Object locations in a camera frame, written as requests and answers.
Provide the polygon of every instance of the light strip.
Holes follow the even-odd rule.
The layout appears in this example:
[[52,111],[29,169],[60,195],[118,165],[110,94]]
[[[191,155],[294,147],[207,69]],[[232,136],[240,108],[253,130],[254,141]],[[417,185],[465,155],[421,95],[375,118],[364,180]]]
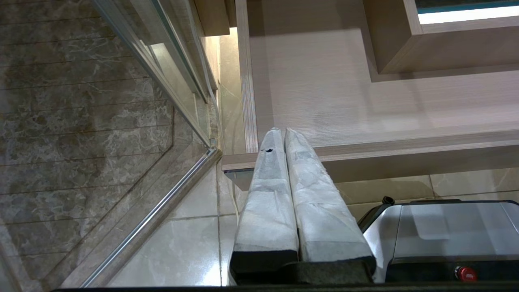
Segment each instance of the light strip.
[[519,16],[519,6],[424,13],[418,19],[420,24],[432,24],[510,16]]

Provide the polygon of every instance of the red button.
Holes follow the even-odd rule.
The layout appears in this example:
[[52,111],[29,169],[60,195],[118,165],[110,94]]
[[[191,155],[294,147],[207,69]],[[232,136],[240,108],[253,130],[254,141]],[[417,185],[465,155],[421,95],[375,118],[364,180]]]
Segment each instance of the red button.
[[469,267],[461,267],[458,270],[458,279],[464,282],[477,281],[476,271]]

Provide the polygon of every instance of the wall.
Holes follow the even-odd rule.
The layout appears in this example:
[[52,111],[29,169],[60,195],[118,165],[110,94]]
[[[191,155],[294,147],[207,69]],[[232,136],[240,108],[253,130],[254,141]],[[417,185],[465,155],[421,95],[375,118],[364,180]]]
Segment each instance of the wall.
[[0,243],[24,291],[53,289],[170,147],[172,106],[89,1],[2,1],[0,35]]

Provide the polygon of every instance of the emergency stop button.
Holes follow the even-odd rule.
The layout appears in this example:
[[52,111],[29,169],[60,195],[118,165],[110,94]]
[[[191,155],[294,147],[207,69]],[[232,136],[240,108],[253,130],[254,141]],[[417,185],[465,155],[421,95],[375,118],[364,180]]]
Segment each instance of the emergency stop button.
[[470,267],[458,266],[454,270],[454,274],[462,282],[477,281],[476,271]]

